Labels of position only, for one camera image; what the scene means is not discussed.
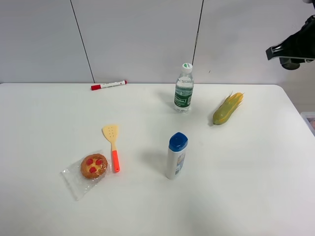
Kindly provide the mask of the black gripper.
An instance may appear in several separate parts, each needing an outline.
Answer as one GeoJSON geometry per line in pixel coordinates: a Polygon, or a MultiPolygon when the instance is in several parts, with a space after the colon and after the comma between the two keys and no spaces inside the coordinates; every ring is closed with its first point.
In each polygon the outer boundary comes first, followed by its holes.
{"type": "Polygon", "coordinates": [[[266,50],[268,60],[289,57],[299,59],[315,58],[315,16],[309,17],[301,29],[288,37],[283,44],[266,50]]]}

